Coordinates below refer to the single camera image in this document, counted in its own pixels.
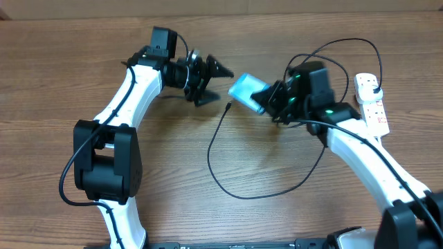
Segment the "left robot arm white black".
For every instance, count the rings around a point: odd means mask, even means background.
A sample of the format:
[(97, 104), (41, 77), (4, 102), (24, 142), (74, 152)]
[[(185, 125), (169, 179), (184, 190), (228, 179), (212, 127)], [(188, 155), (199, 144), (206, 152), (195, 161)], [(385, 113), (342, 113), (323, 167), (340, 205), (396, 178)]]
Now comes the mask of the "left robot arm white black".
[(143, 177), (137, 130), (154, 98), (166, 87), (181, 89), (198, 107), (213, 100), (204, 96), (211, 79), (234, 76), (213, 55), (187, 50), (176, 58), (180, 39), (174, 30), (153, 27), (150, 44), (123, 62), (125, 79), (111, 102), (74, 126), (73, 155), (61, 173), (59, 195), (68, 205), (100, 210), (108, 248), (149, 246), (135, 198)]

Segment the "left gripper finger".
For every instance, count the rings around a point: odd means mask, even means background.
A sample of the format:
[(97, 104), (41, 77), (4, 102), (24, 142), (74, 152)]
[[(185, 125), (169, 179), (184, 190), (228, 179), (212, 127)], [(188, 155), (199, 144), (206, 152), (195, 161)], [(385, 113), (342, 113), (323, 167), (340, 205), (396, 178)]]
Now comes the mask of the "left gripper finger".
[(219, 99), (220, 95), (218, 93), (207, 90), (206, 87), (198, 86), (193, 97), (193, 102), (196, 107), (201, 107), (205, 104), (217, 101)]
[(234, 73), (218, 62), (212, 55), (207, 56), (206, 66), (210, 77), (234, 77)]

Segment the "Samsung Galaxy smartphone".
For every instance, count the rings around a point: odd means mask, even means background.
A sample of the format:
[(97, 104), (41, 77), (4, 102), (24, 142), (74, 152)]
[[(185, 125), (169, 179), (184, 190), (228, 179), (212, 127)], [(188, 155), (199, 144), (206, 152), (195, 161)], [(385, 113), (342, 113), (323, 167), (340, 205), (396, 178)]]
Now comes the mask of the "Samsung Galaxy smartphone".
[(254, 93), (259, 93), (267, 90), (270, 87), (269, 84), (254, 77), (249, 73), (244, 73), (240, 78), (229, 88), (228, 94), (233, 99), (241, 102), (243, 105), (253, 110), (254, 112), (262, 115), (265, 110), (255, 100), (252, 99)]

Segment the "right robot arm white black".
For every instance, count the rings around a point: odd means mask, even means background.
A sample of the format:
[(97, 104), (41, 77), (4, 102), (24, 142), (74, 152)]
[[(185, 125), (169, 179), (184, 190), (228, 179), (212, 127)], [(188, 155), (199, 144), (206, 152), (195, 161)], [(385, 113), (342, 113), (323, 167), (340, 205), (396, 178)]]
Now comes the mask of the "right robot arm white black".
[(377, 230), (333, 232), (324, 248), (441, 248), (442, 194), (413, 178), (369, 132), (357, 110), (336, 101), (322, 62), (288, 73), (288, 80), (252, 93), (252, 99), (275, 122), (304, 122), (357, 175), (382, 214)]

